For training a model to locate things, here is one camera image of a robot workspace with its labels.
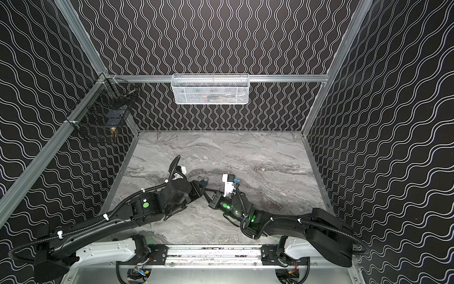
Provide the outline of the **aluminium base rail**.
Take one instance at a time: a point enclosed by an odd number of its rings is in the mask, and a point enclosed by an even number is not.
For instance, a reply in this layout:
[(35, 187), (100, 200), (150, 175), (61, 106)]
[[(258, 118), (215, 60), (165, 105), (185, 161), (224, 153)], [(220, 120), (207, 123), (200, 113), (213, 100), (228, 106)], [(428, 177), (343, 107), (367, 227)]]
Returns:
[(323, 257), (308, 241), (290, 237), (283, 244), (163, 245), (152, 244), (144, 261), (132, 261), (133, 241), (94, 243), (77, 251), (80, 260), (62, 277), (63, 284), (118, 284), (120, 274), (139, 276), (138, 284), (277, 283), (276, 273), (306, 270), (309, 284), (363, 284), (355, 265), (343, 267)]

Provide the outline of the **brass padlock in basket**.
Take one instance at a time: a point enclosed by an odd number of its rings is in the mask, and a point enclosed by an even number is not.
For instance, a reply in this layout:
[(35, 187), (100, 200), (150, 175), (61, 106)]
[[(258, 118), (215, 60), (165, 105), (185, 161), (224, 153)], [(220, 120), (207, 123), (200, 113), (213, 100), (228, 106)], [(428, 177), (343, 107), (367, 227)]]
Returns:
[(116, 127), (110, 128), (110, 137), (116, 139), (118, 137), (118, 130)]

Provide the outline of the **aluminium back horizontal rail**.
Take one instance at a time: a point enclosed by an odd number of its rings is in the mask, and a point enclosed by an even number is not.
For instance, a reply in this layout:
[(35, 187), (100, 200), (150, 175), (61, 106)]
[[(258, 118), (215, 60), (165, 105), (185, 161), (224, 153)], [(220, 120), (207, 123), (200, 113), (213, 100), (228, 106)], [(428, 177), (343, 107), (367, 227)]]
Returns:
[(164, 83), (176, 82), (250, 82), (250, 83), (326, 83), (328, 75), (247, 75), (247, 74), (173, 74), (173, 75), (109, 75), (108, 78), (126, 80), (132, 83)]

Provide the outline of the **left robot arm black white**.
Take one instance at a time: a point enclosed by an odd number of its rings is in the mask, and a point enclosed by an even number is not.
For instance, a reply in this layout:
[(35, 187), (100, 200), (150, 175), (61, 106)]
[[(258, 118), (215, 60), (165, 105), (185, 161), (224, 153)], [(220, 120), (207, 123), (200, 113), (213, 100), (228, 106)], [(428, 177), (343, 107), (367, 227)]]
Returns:
[(171, 162), (164, 183), (135, 192), (111, 211), (85, 222), (55, 230), (43, 227), (41, 237), (12, 248), (9, 258), (33, 265), (35, 281), (45, 283), (69, 272), (81, 260), (78, 250), (85, 246), (182, 212), (203, 196), (208, 179), (189, 181), (179, 161), (180, 156), (176, 156)]

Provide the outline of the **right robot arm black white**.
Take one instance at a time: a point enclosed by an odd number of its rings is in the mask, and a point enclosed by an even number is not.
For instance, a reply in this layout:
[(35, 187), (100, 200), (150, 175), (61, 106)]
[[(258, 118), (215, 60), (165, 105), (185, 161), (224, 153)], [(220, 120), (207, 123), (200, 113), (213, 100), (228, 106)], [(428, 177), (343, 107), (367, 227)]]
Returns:
[(279, 215), (255, 208), (243, 192), (229, 198), (220, 191), (207, 189), (204, 196), (210, 208), (222, 211), (249, 239), (273, 235), (303, 239), (326, 260), (342, 267), (350, 267), (353, 256), (370, 252), (351, 226), (324, 209), (313, 208), (303, 215)]

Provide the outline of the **aluminium corner frame post right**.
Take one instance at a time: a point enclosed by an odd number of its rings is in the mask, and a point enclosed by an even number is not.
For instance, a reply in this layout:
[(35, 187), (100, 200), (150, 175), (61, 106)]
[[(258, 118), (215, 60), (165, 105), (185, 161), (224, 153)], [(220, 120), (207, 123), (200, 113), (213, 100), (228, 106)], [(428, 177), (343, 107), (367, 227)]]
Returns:
[(323, 83), (320, 87), (320, 90), (315, 98), (315, 101), (311, 107), (311, 110), (306, 118), (306, 122), (301, 130), (303, 137), (307, 137), (312, 128), (314, 121), (327, 98), (328, 92), (333, 85), (342, 64), (349, 53), (350, 48), (361, 28), (361, 24), (367, 16), (371, 6), (373, 4), (372, 0), (362, 0), (359, 1), (357, 9), (351, 17), (350, 24), (345, 32), (345, 35), (339, 45), (338, 51), (336, 52), (331, 67), (327, 72), (327, 81)]

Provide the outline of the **aluminium corner frame post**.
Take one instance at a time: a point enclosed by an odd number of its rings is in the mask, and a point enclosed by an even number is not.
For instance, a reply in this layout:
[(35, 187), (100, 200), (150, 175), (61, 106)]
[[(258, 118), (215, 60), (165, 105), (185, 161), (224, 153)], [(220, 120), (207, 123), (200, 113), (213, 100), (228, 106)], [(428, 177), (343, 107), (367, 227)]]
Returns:
[(357, 9), (351, 17), (350, 24), (345, 32), (345, 35), (339, 45), (338, 51), (336, 52), (331, 67), (327, 72), (327, 81), (323, 83), (320, 87), (320, 90), (315, 98), (315, 101), (311, 107), (311, 110), (306, 118), (306, 122), (301, 130), (303, 137), (307, 137), (312, 128), (314, 121), (327, 98), (328, 92), (333, 85), (342, 64), (349, 53), (350, 48), (361, 28), (361, 24), (367, 16), (371, 6), (373, 4), (372, 0), (362, 0), (359, 1)]
[(74, 9), (72, 3), (68, 0), (56, 0), (55, 1), (58, 9), (65, 18), (69, 28), (72, 33), (77, 38), (81, 49), (86, 54), (91, 66), (95, 72), (100, 75), (107, 75), (108, 70), (104, 65), (99, 53), (97, 52), (89, 34), (87, 33), (85, 27), (83, 26), (79, 14)]

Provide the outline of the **aluminium corner frame post left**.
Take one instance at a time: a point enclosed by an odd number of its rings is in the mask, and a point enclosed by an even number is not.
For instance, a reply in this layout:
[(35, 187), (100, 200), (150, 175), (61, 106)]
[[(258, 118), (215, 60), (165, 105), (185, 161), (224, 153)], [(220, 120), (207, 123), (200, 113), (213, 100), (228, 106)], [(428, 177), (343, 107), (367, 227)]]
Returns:
[(79, 14), (74, 9), (72, 3), (68, 0), (56, 0), (55, 1), (58, 9), (65, 18), (69, 28), (72, 33), (77, 38), (81, 49), (86, 54), (91, 66), (95, 72), (100, 75), (107, 75), (108, 70), (104, 65), (99, 53), (97, 52), (89, 34), (87, 33), (85, 27), (83, 26)]

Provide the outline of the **white mesh wall basket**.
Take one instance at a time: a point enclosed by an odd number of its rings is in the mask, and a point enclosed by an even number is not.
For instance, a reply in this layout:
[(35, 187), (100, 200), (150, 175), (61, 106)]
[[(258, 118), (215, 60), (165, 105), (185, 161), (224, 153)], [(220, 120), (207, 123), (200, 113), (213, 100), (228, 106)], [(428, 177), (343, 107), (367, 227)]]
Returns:
[(245, 105), (250, 82), (171, 82), (175, 103), (180, 105)]

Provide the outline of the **aluminium left side rail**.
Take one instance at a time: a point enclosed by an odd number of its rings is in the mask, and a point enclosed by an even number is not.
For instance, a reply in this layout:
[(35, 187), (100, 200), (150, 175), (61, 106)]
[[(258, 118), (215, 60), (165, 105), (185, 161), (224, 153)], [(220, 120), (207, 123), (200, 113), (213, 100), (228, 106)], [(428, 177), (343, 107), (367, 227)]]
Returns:
[(1, 198), (1, 225), (3, 226), (12, 213), (16, 210), (20, 202), (28, 194), (29, 190), (38, 180), (40, 175), (53, 160), (62, 145), (72, 134), (74, 125), (80, 117), (86, 113), (86, 109), (98, 97), (99, 90), (105, 85), (105, 79), (98, 79), (85, 97), (78, 103), (74, 110), (62, 122), (51, 139), (39, 151), (37, 156), (26, 167), (18, 179), (11, 185), (9, 190)]

